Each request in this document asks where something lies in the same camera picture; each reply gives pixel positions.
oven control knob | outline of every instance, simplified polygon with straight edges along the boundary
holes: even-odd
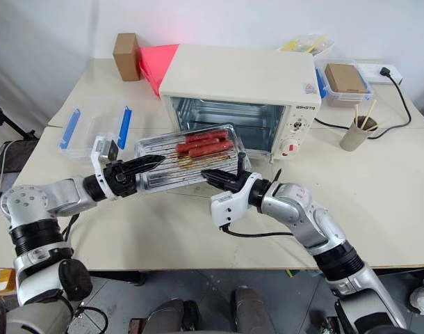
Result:
[[[295,139],[285,139],[280,145],[280,149],[284,157],[293,155],[297,152],[298,142]]]

gray floor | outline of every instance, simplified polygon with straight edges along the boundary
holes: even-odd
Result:
[[[410,329],[424,334],[424,316],[411,313],[405,306],[407,295],[418,280],[408,273],[381,279],[401,307]],[[230,331],[229,296],[240,285],[255,289],[263,297],[280,334],[319,333],[313,324],[336,315],[335,297],[323,278],[305,271],[293,278],[284,271],[159,271],[151,273],[142,287],[103,278],[92,281],[94,289],[85,304],[107,313],[107,333],[126,334],[130,318],[146,317],[159,304],[175,297],[197,301],[204,329]],[[102,324],[99,315],[87,312],[74,321],[69,333],[98,333]]]

cup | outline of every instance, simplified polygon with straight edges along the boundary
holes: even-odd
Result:
[[[359,116],[357,118],[357,125],[355,121],[353,121],[349,130],[346,132],[345,136],[343,136],[340,142],[340,147],[343,148],[345,151],[354,151],[371,134],[373,134],[374,131],[377,130],[377,128],[374,128],[373,130],[366,131],[367,129],[370,129],[371,127],[374,127],[375,125],[377,125],[377,122],[373,120],[372,118],[368,118],[366,120],[364,129],[360,128],[362,124],[364,123],[365,117],[366,116]]]

hot dog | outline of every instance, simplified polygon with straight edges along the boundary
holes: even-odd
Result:
[[[189,143],[191,141],[200,141],[202,139],[210,139],[210,138],[226,139],[227,130],[217,130],[217,131],[205,132],[203,134],[193,134],[192,136],[186,136],[186,142]]]
[[[189,150],[189,157],[195,158],[195,157],[200,157],[200,156],[206,155],[206,154],[225,151],[225,150],[231,148],[233,145],[234,145],[234,143],[232,143],[232,141],[221,141],[221,142],[216,143],[216,144],[202,146],[200,148],[193,148],[193,149]]]
[[[192,148],[199,148],[201,146],[216,144],[219,141],[220,139],[218,138],[203,139],[202,141],[191,141],[185,144],[177,144],[175,150],[177,150],[178,153],[185,153],[189,152],[189,150]]]

power strip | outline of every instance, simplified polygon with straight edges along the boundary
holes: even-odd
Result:
[[[380,74],[382,67],[386,67],[390,70],[391,77],[398,85],[402,82],[402,75],[393,65],[357,63],[357,66],[360,68],[365,80],[369,83],[388,85],[393,84],[390,79]]]

